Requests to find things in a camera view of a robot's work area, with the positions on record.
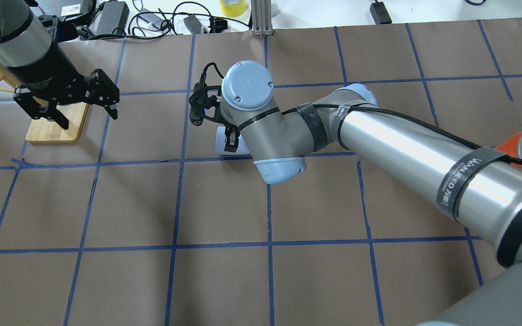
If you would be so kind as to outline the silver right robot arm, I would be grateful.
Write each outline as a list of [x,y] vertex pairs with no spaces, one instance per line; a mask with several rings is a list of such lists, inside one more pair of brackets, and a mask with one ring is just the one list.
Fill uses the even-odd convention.
[[522,326],[522,169],[491,147],[464,143],[421,120],[381,109],[355,83],[282,114],[273,77],[255,61],[226,73],[220,109],[267,184],[302,173],[329,143],[353,151],[433,203],[494,249],[505,272],[427,326]]

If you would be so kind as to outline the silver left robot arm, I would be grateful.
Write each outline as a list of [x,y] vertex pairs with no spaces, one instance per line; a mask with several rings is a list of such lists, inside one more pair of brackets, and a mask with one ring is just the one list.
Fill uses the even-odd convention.
[[32,120],[70,128],[60,106],[87,103],[103,107],[116,120],[120,90],[102,70],[83,76],[59,44],[81,34],[57,16],[35,16],[36,1],[0,0],[0,64],[19,83],[13,101]]

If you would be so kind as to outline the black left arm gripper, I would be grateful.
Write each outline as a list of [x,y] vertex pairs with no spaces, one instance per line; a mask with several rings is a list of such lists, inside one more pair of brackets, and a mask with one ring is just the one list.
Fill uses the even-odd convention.
[[[68,130],[70,122],[57,104],[78,102],[103,107],[113,120],[118,119],[120,89],[114,81],[102,69],[95,69],[87,77],[79,74],[56,42],[31,62],[13,53],[6,66],[23,87],[15,89],[13,100],[32,120],[45,118]],[[49,103],[42,105],[36,97]]]

